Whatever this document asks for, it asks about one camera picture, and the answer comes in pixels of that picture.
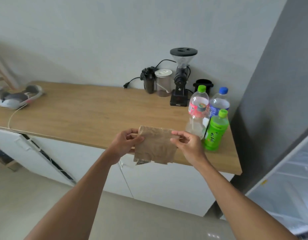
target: blue label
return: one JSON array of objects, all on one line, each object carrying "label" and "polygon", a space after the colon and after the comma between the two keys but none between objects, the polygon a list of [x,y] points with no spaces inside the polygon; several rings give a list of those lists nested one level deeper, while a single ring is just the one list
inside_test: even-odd
[{"label": "blue label", "polygon": [[220,108],[215,108],[213,106],[209,107],[209,117],[211,118],[212,116],[218,115],[219,111],[221,109]]}]

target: green bottle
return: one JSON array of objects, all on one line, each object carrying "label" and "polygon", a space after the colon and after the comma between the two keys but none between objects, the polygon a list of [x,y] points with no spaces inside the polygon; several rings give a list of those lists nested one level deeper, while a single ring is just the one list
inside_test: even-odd
[{"label": "green bottle", "polygon": [[205,149],[210,151],[218,149],[220,140],[229,125],[227,114],[228,111],[226,109],[221,109],[218,115],[215,115],[210,119],[209,127],[205,136]]}]

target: green bottle cap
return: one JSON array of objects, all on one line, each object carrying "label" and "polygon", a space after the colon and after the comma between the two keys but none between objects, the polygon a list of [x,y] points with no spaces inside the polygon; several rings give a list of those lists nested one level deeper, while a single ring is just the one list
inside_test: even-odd
[{"label": "green bottle cap", "polygon": [[199,85],[197,91],[206,92],[206,86],[205,85]]},{"label": "green bottle cap", "polygon": [[221,110],[218,112],[218,116],[219,116],[220,118],[226,118],[227,114],[228,114],[228,111],[227,111],[226,109],[221,109]]}]

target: forearm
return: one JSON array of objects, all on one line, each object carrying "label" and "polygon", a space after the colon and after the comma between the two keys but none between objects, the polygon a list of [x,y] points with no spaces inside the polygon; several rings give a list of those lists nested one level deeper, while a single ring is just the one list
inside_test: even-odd
[{"label": "forearm", "polygon": [[25,239],[88,239],[110,169],[106,153],[41,219]]},{"label": "forearm", "polygon": [[197,167],[198,171],[207,182],[237,239],[297,239],[276,219],[232,186],[207,160],[203,161]]}]

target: black coffee grinder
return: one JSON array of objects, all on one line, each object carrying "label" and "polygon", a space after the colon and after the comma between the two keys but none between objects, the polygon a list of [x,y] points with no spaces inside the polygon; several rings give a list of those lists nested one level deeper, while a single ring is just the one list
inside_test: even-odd
[{"label": "black coffee grinder", "polygon": [[187,107],[188,91],[185,89],[185,85],[188,82],[188,63],[197,54],[197,50],[186,47],[174,48],[171,49],[170,54],[178,64],[174,78],[176,88],[172,91],[170,105]]}]

